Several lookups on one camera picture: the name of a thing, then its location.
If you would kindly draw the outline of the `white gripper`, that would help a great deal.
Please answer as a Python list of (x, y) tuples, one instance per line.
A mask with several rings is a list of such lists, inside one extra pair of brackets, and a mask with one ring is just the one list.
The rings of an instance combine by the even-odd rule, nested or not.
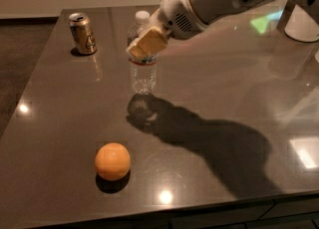
[[(192, 9), (190, 0), (162, 0), (158, 19), (177, 40), (188, 40), (207, 29)], [(150, 27), (128, 45), (127, 53), (135, 59), (150, 57), (164, 50), (167, 41), (161, 29)]]

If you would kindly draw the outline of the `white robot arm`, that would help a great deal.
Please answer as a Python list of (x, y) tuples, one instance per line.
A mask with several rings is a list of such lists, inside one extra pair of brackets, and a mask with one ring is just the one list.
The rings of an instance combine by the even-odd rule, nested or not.
[[(135, 59), (164, 50), (169, 39), (188, 40), (217, 20), (273, 0), (162, 0), (145, 29), (128, 45)], [(319, 23), (319, 0), (290, 0)]]

